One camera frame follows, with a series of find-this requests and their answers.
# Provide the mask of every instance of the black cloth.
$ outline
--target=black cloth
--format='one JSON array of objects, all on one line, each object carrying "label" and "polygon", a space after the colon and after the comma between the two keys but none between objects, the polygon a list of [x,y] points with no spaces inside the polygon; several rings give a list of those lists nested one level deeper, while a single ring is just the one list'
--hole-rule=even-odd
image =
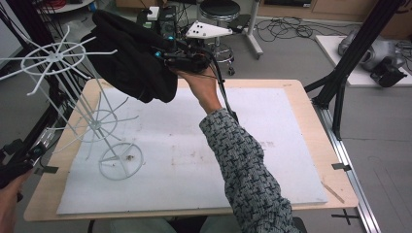
[{"label": "black cloth", "polygon": [[144,103],[153,99],[167,103],[175,97],[177,76],[155,57],[158,49],[170,48],[168,41],[152,30],[105,11],[96,11],[92,19],[96,27],[82,41],[96,39],[84,44],[86,51],[118,50],[111,55],[88,56],[104,80]]}]

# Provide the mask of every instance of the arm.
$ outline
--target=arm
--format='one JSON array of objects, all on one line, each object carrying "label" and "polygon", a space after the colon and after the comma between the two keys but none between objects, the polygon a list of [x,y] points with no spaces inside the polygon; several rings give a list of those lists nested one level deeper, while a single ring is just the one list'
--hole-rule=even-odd
[{"label": "arm", "polygon": [[222,108],[216,80],[178,74],[208,114],[200,128],[220,164],[224,191],[242,231],[298,232],[289,200],[281,196],[279,184],[263,164],[260,144]]},{"label": "arm", "polygon": [[0,232],[14,232],[16,223],[17,193],[25,180],[30,176],[27,172],[0,189]]}]

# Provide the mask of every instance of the stool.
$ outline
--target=stool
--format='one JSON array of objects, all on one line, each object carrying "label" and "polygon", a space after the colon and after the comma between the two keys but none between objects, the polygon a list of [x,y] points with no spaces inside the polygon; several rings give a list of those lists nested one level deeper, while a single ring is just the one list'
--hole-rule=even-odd
[{"label": "stool", "polygon": [[[205,0],[200,3],[199,11],[204,17],[215,20],[216,25],[220,26],[222,21],[231,21],[237,18],[240,13],[240,6],[231,0]],[[216,37],[215,43],[209,46],[218,62],[228,62],[228,74],[234,75],[232,67],[234,55],[231,47],[221,44],[220,37]]]}]

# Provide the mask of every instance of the chrome stool leg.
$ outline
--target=chrome stool leg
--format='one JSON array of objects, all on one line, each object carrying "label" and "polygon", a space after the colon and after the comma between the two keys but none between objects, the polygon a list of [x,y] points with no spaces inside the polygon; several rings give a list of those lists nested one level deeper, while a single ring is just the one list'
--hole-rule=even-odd
[{"label": "chrome stool leg", "polygon": [[231,47],[222,44],[220,37],[216,37],[215,43],[209,44],[209,47],[218,62],[227,62],[227,65],[229,67],[227,73],[230,76],[234,75],[235,72],[232,66],[232,62],[234,61],[234,55]]}]

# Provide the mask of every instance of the black tape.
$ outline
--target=black tape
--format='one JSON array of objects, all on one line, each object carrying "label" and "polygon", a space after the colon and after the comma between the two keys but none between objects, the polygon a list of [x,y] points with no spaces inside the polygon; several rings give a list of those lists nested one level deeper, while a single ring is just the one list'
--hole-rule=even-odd
[{"label": "black tape", "polygon": [[343,209],[343,215],[331,215],[332,217],[343,217],[346,219],[348,225],[351,225],[350,219],[360,219],[360,216],[349,216],[345,209]]},{"label": "black tape", "polygon": [[58,170],[58,167],[50,167],[50,166],[46,166],[43,169],[42,168],[37,168],[36,171],[34,172],[34,174],[42,176],[44,173],[51,173],[51,174],[55,174]]},{"label": "black tape", "polygon": [[347,172],[352,170],[351,166],[345,165],[343,163],[334,163],[332,164],[334,170],[343,169],[343,171]]}]

